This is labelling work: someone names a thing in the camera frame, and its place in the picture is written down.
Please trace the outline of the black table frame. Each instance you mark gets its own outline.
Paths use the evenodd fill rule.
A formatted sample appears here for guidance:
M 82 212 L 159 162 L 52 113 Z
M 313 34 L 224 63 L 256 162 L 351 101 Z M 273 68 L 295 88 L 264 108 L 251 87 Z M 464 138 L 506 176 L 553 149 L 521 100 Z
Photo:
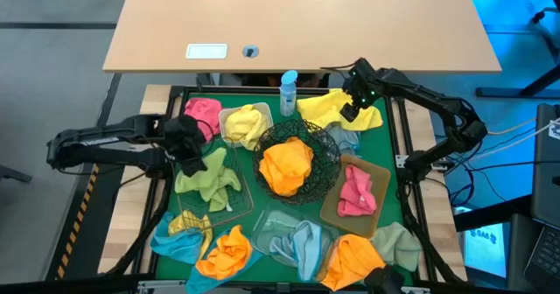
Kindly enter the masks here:
M 156 113 L 167 109 L 176 110 L 175 101 L 181 101 L 187 92 L 223 93 L 242 95 L 261 94 L 278 95 L 275 87 L 227 87 L 211 86 L 197 89 L 196 87 L 167 87 L 150 85 L 146 88 L 141 109 L 148 113 Z M 383 116 L 383 125 L 387 125 L 391 133 L 394 154 L 405 154 L 416 149 L 429 148 L 435 143 L 430 113 L 410 101 L 377 101 L 376 107 Z M 434 171 L 427 180 L 409 188 L 409 205 L 420 226 L 430 237 L 430 241 L 460 278 L 466 279 L 466 269 L 460 251 L 459 239 L 453 219 L 452 207 L 447 191 L 443 186 L 443 176 Z M 150 272 L 154 275 L 157 285 L 171 282 L 182 286 L 190 276 L 191 266 L 156 255 L 150 261 Z M 275 288 L 291 290 L 288 284 L 280 283 Z

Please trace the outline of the orange microfiber towel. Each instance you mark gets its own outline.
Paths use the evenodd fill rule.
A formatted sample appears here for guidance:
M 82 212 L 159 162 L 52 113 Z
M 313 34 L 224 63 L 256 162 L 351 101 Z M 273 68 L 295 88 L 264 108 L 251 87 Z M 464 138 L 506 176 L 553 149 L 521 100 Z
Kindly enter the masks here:
M 318 280 L 331 291 L 338 291 L 364 280 L 375 269 L 385 267 L 386 263 L 369 239 L 345 234 L 334 243 Z
M 311 163 L 308 158 L 297 153 L 266 150 L 259 164 L 259 172 L 264 176 L 273 193 L 291 197 L 305 182 Z
M 236 225 L 216 240 L 216 246 L 195 267 L 204 277 L 224 280 L 246 268 L 253 253 L 249 239 L 242 233 L 242 226 Z
M 283 174 L 304 175 L 312 168 L 313 150 L 297 137 L 270 148 L 269 155 Z

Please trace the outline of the dark grey laptop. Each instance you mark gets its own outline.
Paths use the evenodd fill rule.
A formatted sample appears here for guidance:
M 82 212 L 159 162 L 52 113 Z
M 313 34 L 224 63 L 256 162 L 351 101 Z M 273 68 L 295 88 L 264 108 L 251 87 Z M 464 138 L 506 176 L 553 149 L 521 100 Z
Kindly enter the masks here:
M 532 214 L 560 229 L 560 104 L 537 106 Z

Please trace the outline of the pink microfiber towel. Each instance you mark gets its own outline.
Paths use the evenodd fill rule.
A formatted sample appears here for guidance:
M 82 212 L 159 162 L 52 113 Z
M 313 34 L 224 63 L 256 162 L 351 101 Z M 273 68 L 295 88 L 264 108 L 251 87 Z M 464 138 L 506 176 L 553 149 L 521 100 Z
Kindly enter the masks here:
M 221 102 L 211 98 L 192 98 L 185 104 L 184 114 L 195 118 L 207 142 L 220 133 Z
M 342 185 L 337 214 L 340 217 L 371 215 L 377 209 L 371 176 L 354 165 L 345 169 L 345 182 Z

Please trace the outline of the black keyboard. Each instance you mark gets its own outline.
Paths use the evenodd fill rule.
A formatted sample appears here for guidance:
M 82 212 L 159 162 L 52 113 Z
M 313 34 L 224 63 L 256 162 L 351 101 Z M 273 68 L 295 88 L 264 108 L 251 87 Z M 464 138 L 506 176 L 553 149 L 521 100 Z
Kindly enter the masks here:
M 560 294 L 560 229 L 542 229 L 524 276 L 539 291 Z

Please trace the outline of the white labelled box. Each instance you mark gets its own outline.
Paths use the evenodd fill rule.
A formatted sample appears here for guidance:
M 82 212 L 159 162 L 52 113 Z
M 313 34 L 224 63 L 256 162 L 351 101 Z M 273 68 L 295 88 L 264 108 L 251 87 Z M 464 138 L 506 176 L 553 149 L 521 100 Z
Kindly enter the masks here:
M 498 277 L 506 276 L 503 226 L 493 224 L 464 232 L 464 258 L 469 268 Z

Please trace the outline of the light blue microfiber towel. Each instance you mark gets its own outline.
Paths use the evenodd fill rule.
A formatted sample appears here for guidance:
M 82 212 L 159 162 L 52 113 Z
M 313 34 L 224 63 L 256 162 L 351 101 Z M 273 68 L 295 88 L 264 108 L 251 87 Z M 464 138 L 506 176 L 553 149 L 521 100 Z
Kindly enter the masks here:
M 295 268 L 300 281 L 311 281 L 322 260 L 323 229 L 311 221 L 300 221 L 288 234 L 275 235 L 269 254 L 280 263 Z

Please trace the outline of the black furniture leg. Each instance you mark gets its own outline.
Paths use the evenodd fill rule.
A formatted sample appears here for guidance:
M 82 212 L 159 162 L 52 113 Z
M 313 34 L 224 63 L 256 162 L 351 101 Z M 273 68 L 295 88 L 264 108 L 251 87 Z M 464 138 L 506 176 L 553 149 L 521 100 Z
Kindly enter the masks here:
M 30 183 L 32 176 L 0 164 L 0 181 L 3 179 L 14 179 L 22 183 Z

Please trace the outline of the black desk foot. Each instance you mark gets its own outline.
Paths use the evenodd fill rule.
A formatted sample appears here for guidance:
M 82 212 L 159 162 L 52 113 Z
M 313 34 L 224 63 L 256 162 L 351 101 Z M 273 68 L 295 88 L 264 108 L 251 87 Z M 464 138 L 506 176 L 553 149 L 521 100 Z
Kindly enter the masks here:
M 560 81 L 560 63 L 526 87 L 477 87 L 475 95 L 480 98 L 560 100 L 560 89 L 548 89 L 557 81 Z

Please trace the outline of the sage green microfiber towel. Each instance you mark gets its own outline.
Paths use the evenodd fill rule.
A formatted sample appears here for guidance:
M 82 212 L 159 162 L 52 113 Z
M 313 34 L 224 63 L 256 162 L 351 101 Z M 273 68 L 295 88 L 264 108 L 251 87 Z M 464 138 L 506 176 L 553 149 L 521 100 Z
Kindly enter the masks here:
M 385 263 L 411 272 L 417 269 L 421 243 L 400 223 L 377 228 L 370 241 Z

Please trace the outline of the yellow black hazard strip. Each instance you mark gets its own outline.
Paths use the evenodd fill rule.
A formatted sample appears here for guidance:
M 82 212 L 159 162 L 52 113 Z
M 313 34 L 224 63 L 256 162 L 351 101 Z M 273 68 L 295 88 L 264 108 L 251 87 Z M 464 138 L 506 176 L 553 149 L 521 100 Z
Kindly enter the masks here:
M 79 236 L 81 225 L 84 221 L 85 213 L 88 209 L 88 202 L 91 199 L 99 171 L 100 167 L 97 164 L 93 164 L 91 166 L 89 173 L 87 173 L 87 183 L 83 187 L 84 193 L 79 196 L 80 204 L 78 205 L 78 209 L 75 211 L 75 214 L 71 213 L 72 226 L 70 227 L 70 231 L 67 234 L 66 243 L 64 244 L 64 248 L 62 249 L 62 255 L 59 260 L 59 265 L 54 275 L 54 279 L 57 281 L 62 280 L 66 273 L 71 255 L 73 254 L 75 249 L 75 244 Z

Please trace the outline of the white rectangular desk plate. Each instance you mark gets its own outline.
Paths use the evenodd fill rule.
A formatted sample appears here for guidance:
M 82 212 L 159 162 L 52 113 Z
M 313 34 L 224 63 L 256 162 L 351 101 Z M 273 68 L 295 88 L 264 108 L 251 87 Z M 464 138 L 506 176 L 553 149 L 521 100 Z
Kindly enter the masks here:
M 224 60 L 227 56 L 227 44 L 189 44 L 185 53 L 188 60 Z

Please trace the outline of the white plastic bin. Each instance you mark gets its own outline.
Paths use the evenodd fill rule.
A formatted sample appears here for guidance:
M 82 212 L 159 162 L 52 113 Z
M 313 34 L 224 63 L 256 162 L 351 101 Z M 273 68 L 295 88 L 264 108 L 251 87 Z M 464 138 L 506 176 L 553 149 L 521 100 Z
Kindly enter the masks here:
M 256 109 L 258 109 L 259 111 L 261 111 L 262 113 L 264 113 L 268 118 L 269 118 L 269 128 L 271 128 L 273 126 L 273 120 L 272 120 L 272 115 L 270 113 L 270 108 L 268 106 L 267 103 L 264 102 L 258 102 L 255 104 L 252 104 L 255 106 Z M 220 133 L 222 138 L 224 139 L 224 141 L 227 143 L 227 145 L 231 146 L 231 147 L 243 147 L 240 143 L 237 142 L 232 142 L 231 140 L 229 140 L 226 136 L 225 133 L 225 121 L 227 120 L 227 118 L 236 110 L 239 110 L 241 107 L 237 107 L 237 108 L 225 108 L 223 109 L 220 113 L 219 113 L 219 121 L 220 121 Z

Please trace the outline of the spray bottle with blue cap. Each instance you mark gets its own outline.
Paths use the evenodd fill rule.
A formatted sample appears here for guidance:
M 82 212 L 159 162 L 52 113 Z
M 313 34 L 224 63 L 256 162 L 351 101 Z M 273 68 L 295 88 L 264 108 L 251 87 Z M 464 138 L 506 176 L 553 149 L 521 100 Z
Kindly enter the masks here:
M 298 72 L 289 70 L 281 77 L 280 112 L 282 116 L 291 116 L 296 107 Z

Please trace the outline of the tan rectangular tray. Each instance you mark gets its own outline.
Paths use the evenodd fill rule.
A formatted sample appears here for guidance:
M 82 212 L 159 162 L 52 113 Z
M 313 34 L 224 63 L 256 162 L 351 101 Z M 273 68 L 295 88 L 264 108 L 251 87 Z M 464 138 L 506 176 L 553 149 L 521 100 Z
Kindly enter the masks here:
M 320 218 L 341 230 L 371 238 L 377 228 L 377 224 L 382 215 L 383 202 L 389 189 L 391 173 L 388 169 L 376 164 L 371 164 L 356 156 L 343 154 L 340 158 L 341 171 L 335 182 L 334 187 L 325 197 L 324 204 L 320 211 Z M 371 193 L 374 195 L 377 209 L 371 215 L 340 217 L 337 214 L 337 205 L 340 197 L 342 185 L 345 182 L 345 169 L 348 165 L 354 165 L 371 176 L 373 183 Z

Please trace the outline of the green table mat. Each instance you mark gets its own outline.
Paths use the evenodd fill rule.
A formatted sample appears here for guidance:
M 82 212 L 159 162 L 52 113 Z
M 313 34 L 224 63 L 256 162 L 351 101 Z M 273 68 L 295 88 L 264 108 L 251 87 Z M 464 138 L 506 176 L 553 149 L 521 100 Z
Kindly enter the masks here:
M 265 102 L 269 105 L 274 123 L 283 122 L 279 110 L 279 96 L 277 94 L 223 94 L 223 93 L 200 93 L 187 92 L 181 101 L 175 101 L 175 106 L 183 105 L 192 98 L 210 98 L 220 101 L 225 109 L 236 108 L 245 104 Z M 370 129 L 360 137 L 360 148 L 358 155 L 365 161 L 379 165 L 390 171 L 388 193 L 381 207 L 381 215 L 378 224 L 388 225 L 394 221 L 403 221 L 401 205 L 396 197 L 397 182 L 395 176 L 394 152 L 391 143 L 391 133 L 387 125 L 380 128 Z M 317 200 L 305 205 L 290 205 L 272 198 L 266 190 L 256 181 L 253 172 L 253 153 L 242 147 L 229 149 L 227 166 L 237 170 L 238 178 L 243 182 L 240 192 L 229 189 L 228 202 L 233 210 L 231 212 L 222 210 L 210 213 L 209 218 L 215 236 L 221 234 L 235 225 L 242 227 L 242 232 L 250 237 L 252 229 L 257 223 L 262 211 L 269 208 L 280 210 L 287 214 L 303 215 L 311 220 L 320 220 L 320 209 L 323 200 Z M 247 271 L 241 273 L 232 280 L 223 283 L 223 288 L 275 288 L 279 284 L 288 284 L 293 291 L 326 291 L 327 288 L 318 282 L 302 283 L 298 280 L 295 269 L 282 265 L 280 262 L 264 255 Z

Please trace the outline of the clear plastic bin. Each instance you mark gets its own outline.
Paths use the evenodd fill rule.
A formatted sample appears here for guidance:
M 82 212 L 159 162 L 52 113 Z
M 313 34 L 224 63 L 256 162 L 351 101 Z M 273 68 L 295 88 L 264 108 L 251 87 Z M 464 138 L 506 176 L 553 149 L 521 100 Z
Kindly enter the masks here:
M 326 259 L 329 249 L 331 248 L 335 240 L 339 237 L 339 233 L 335 228 L 320 224 L 319 222 L 312 220 L 302 213 L 286 213 L 277 209 L 265 209 L 261 213 L 257 223 L 253 228 L 250 242 L 254 249 L 274 259 L 269 252 L 271 238 L 275 235 L 281 236 L 288 234 L 300 221 L 311 221 L 317 225 L 320 225 L 323 229 L 322 260 L 321 264 L 318 267 L 318 271 L 312 281 L 319 280 L 320 267 Z

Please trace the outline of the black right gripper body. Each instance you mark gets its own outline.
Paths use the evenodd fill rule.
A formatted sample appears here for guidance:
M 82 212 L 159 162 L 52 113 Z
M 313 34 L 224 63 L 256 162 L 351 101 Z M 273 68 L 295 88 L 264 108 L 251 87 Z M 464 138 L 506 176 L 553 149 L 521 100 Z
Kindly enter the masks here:
M 366 109 L 377 99 L 375 83 L 379 77 L 365 58 L 359 58 L 348 71 L 343 82 L 343 91 L 350 96 L 350 105 L 357 109 Z

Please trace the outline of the lime green microfiber towel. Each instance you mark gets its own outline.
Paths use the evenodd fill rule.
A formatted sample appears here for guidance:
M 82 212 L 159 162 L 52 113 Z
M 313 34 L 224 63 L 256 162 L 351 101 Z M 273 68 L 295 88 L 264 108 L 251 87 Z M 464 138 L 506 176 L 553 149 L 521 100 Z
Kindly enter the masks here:
M 236 172 L 224 165 L 227 154 L 225 148 L 218 148 L 202 159 L 207 170 L 196 171 L 191 177 L 179 171 L 175 179 L 175 193 L 198 192 L 203 201 L 208 203 L 210 213 L 222 210 L 232 212 L 233 208 L 228 201 L 228 188 L 239 192 L 242 185 Z

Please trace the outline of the beige wooden desk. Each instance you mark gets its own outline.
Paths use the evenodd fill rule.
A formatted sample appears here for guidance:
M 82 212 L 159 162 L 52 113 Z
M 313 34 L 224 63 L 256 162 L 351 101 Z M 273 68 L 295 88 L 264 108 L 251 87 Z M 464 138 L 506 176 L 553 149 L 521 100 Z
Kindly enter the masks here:
M 189 44 L 225 59 L 187 59 Z M 245 58 L 242 48 L 259 54 Z M 404 72 L 498 73 L 472 0 L 125 0 L 108 73 L 319 72 L 365 58 Z

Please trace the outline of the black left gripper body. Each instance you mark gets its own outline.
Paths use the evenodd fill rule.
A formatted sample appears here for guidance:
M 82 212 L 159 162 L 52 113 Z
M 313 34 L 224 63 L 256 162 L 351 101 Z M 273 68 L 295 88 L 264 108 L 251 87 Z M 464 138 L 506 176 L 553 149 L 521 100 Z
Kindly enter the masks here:
M 164 147 L 177 160 L 201 158 L 205 143 L 198 121 L 189 115 L 172 118 L 164 124 Z

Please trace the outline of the grey-blue microfiber towel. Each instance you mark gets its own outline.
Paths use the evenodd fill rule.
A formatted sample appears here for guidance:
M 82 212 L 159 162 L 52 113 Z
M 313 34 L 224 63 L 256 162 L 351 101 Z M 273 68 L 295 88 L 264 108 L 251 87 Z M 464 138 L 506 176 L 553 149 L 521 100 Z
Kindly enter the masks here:
M 333 138 L 339 146 L 341 154 L 355 155 L 361 146 L 361 134 L 359 131 L 344 129 L 338 123 L 331 123 L 325 131 Z

